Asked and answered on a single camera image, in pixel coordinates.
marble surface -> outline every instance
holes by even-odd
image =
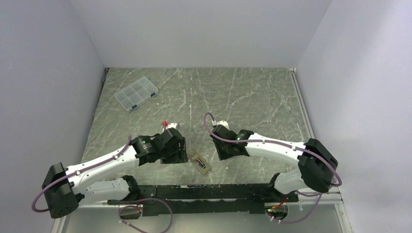
[[[146,76],[159,95],[129,113],[114,93]],[[203,176],[192,163],[162,165],[159,161],[109,175],[125,174],[139,184],[267,183],[288,164],[263,157],[237,156],[219,161],[203,115],[211,112],[232,130],[247,129],[287,141],[308,139],[296,92],[286,68],[111,68],[96,109],[82,158],[86,162],[121,147],[128,135],[159,133],[161,122],[180,122],[187,147],[212,166]]]

green marble table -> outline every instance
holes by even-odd
[[[146,76],[159,94],[129,113],[114,97],[119,89]],[[157,161],[109,175],[133,175],[139,184],[267,183],[276,172],[292,169],[280,161],[237,156],[219,161],[203,127],[203,115],[226,120],[231,129],[247,129],[286,141],[309,137],[297,93],[286,68],[111,68],[98,103],[82,162],[121,147],[128,135],[159,133],[161,122],[180,122],[187,147],[212,166],[203,176],[191,163]]]

white wall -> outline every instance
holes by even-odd
[[[70,0],[106,67],[296,67],[331,0]]]
[[[31,202],[51,165],[80,162],[104,66],[67,0],[0,0],[0,74],[0,232],[47,233]]]
[[[297,67],[354,232],[411,232],[412,2],[334,0]]]

clear plastic box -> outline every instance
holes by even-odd
[[[115,97],[127,111],[131,112],[150,98],[156,97],[158,92],[159,89],[146,76],[143,76],[117,91]]]

metal frame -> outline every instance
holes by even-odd
[[[308,114],[306,112],[306,108],[302,99],[302,95],[300,93],[299,90],[299,86],[298,86],[298,82],[296,80],[296,74],[295,74],[296,68],[290,68],[289,69],[289,76],[291,78],[291,81],[293,83],[293,87],[295,89],[295,93],[296,96],[298,98],[298,103],[299,103],[299,107],[300,107],[300,111],[301,114],[303,116],[304,119],[304,123],[305,123],[305,127],[306,130],[308,132],[308,137],[312,137],[314,138],[313,135],[313,130],[312,127],[310,125],[310,121],[309,121],[309,117]],[[303,189],[301,190],[304,193],[315,193],[315,191],[313,191],[310,188],[307,189]],[[298,195],[299,196],[299,202],[288,202],[288,205],[304,205],[304,204],[313,204],[317,197],[304,197],[302,195]],[[275,205],[277,203],[267,203],[268,205]],[[343,205],[343,200],[342,200],[342,196],[340,193],[340,190],[338,187],[334,187],[332,188],[328,193],[323,194],[322,195],[322,199],[319,201],[319,204],[334,204],[335,205],[335,209],[336,209],[336,213],[341,225],[341,229],[343,233],[352,233],[352,227],[350,226],[347,214],[346,214],[346,210],[345,207]],[[100,201],[100,202],[96,202],[93,204],[88,204],[88,205],[83,205],[80,206],[79,208],[82,209],[96,209],[96,208],[119,208],[122,207],[121,205],[108,205],[107,202],[105,201]],[[54,225],[52,228],[51,233],[61,233],[63,230],[63,227],[65,225],[66,222],[66,216],[62,217],[62,218],[58,218],[54,221]]]

